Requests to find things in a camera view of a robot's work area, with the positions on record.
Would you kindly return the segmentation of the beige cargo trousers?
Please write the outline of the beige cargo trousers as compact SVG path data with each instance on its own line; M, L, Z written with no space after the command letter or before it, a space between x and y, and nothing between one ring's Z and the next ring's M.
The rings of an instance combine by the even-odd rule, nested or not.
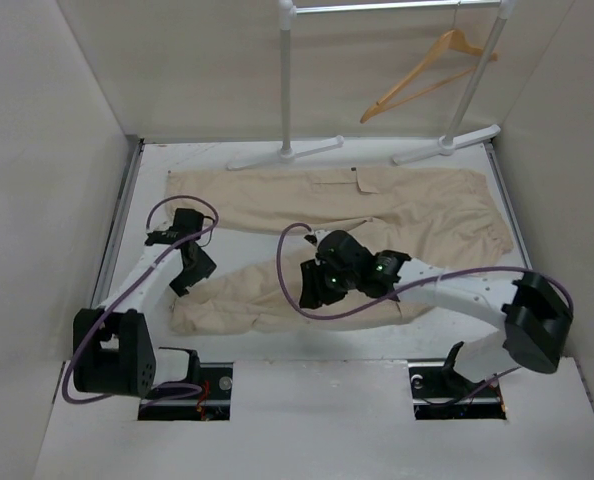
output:
M195 196L208 201L227 229L278 234L303 222L345 230L374 252L400 251L451 269L493 265L513 248L486 178L468 169L197 170L170 174L166 192L173 208ZM180 335L359 330L407 324L426 312L424 305L394 301L369 307L354 291L305 318L290 301L301 291L300 266L312 255L305 246L200 283L175 303L171 329Z

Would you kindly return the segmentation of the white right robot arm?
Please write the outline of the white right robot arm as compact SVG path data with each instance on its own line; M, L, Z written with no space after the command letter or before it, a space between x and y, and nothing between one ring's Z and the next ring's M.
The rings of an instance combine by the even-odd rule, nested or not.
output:
M302 309L329 306L358 291L457 312L493 328L485 338L451 347L439 374L448 393L464 395L517 367L540 374L558 370L573 308L546 276L517 269L505 279L502 267L441 269L402 252L373 253L342 230L305 239L316 252L300 266Z

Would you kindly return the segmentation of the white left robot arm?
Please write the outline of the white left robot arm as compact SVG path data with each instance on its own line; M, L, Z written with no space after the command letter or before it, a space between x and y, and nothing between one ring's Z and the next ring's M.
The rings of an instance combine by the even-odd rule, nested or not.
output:
M124 283L97 307L80 310L73 321L73 384L82 393L144 398L169 388L183 399L201 387L195 352L156 347L149 322L162 297L181 298L209 278L216 264L196 243L210 231L205 216L179 209L165 230L147 234L144 251Z

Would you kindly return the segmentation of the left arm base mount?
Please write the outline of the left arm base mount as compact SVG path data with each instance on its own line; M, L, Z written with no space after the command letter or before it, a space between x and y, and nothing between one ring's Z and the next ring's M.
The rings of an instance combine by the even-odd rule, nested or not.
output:
M139 421L229 421L233 363L200 363L190 382L151 390L140 402Z

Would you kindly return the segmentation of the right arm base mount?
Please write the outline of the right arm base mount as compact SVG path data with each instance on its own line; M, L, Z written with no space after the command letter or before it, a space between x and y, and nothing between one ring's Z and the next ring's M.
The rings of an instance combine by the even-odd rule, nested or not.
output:
M410 364L409 379L418 421L507 419L497 381L473 383L433 363Z

